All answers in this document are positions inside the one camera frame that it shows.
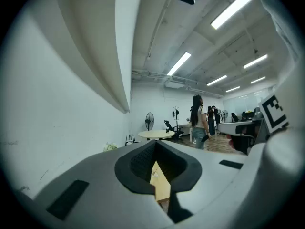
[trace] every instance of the black rubber pad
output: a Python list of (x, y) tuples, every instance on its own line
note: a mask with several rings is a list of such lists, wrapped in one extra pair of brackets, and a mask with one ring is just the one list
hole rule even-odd
[(88, 182), (76, 180), (74, 181), (54, 203), (47, 209), (49, 213), (58, 219), (64, 220), (71, 209), (74, 207), (78, 199), (86, 190)]
[(243, 167), (243, 164), (237, 163), (237, 162), (233, 162), (233, 161), (229, 161), (229, 160), (222, 160), (219, 163), (221, 165), (229, 166), (229, 167), (232, 167), (232, 168), (235, 168), (235, 169), (239, 169), (239, 170)]

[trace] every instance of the denim shorts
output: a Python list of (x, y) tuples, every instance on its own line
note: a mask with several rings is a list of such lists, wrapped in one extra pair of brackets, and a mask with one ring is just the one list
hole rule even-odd
[(200, 127), (193, 127), (192, 135), (196, 139), (195, 148), (203, 149), (204, 141), (202, 141), (202, 139), (206, 136), (205, 129)]

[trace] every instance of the long black hair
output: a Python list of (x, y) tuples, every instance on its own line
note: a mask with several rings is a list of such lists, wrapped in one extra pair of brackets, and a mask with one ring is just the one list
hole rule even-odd
[(208, 106), (208, 114), (209, 114), (209, 118), (212, 118), (214, 116), (214, 111), (211, 106)]
[(198, 109), (201, 105), (201, 96), (200, 95), (195, 95), (193, 97), (193, 107), (192, 107), (192, 113), (191, 113), (191, 122), (192, 122), (192, 127), (195, 127), (196, 124), (198, 123)]

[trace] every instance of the ceiling pipe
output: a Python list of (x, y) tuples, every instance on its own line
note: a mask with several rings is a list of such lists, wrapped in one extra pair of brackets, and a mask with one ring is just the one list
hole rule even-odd
[(210, 93), (210, 92), (207, 92), (207, 91), (204, 91), (204, 90), (201, 90), (201, 89), (192, 88), (190, 86), (187, 86), (186, 89), (189, 90), (189, 91), (192, 91), (192, 92), (196, 92), (196, 93), (202, 93), (202, 94), (206, 94), (206, 95), (213, 95), (213, 96), (216, 96), (218, 98), (223, 97), (223, 95)]
[[(146, 74), (148, 74), (146, 77), (147, 78), (158, 78), (158, 79), (163, 79), (165, 83), (167, 80), (171, 80), (173, 82), (177, 82), (177, 83), (183, 83), (183, 84), (187, 84), (188, 82), (193, 82), (195, 84), (203, 84), (203, 85), (206, 85), (205, 83), (202, 83), (202, 82), (198, 82), (198, 81), (195, 81), (195, 80), (190, 80), (190, 79), (186, 79), (186, 78), (183, 78), (183, 77), (179, 77), (179, 76), (168, 76), (167, 74), (163, 74), (163, 73), (156, 73), (156, 72), (149, 72), (147, 70), (132, 70), (132, 74), (136, 74), (137, 76), (139, 75), (139, 72), (140, 72), (140, 75), (143, 76), (143, 72), (146, 72)], [(218, 91), (222, 91), (222, 89), (220, 88), (217, 88), (217, 87), (214, 87), (214, 86), (209, 86), (209, 88), (211, 89), (216, 89)], [(211, 92), (207, 92), (205, 90), (200, 90), (202, 93), (207, 93), (207, 94), (212, 94), (212, 95), (217, 95), (217, 96), (222, 96), (221, 94), (215, 94), (215, 93), (211, 93)]]
[(163, 20), (163, 18), (164, 18), (165, 12), (166, 12), (166, 10), (167, 10), (167, 8), (168, 8), (168, 6), (169, 6), (169, 4), (170, 4), (171, 1), (172, 1), (172, 0), (166, 0), (166, 3), (165, 3), (165, 5), (164, 5), (163, 8), (162, 8), (161, 14), (160, 14), (160, 16), (159, 16), (159, 18), (158, 18), (158, 21), (157, 21), (157, 25), (156, 25), (156, 27), (154, 28), (153, 33), (152, 33), (152, 39), (151, 39), (151, 42), (149, 43), (149, 48), (148, 48), (147, 57), (145, 58), (145, 61), (144, 61), (144, 67), (145, 67), (145, 65), (146, 65), (146, 61), (149, 60), (150, 57), (151, 57), (151, 50), (152, 50), (153, 42), (154, 42), (154, 40), (155, 40), (155, 38), (156, 38), (157, 32), (158, 32), (159, 27), (160, 27), (160, 25), (161, 25), (161, 23), (162, 23), (162, 20)]

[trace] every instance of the black sticker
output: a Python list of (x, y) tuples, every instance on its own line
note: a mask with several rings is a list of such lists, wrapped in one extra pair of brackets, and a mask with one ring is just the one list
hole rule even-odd
[(266, 112), (268, 121), (272, 129), (286, 120), (286, 115), (283, 112), (283, 108), (279, 105), (279, 102), (275, 95), (273, 95), (266, 102), (264, 102), (262, 104), (262, 107)]
[(74, 181), (47, 209), (58, 219), (64, 220), (86, 190), (88, 182)]
[(239, 169), (239, 170), (243, 167), (242, 163), (237, 163), (237, 162), (233, 162), (233, 161), (229, 161), (229, 160), (222, 160), (219, 163), (221, 165), (232, 167), (232, 168)]

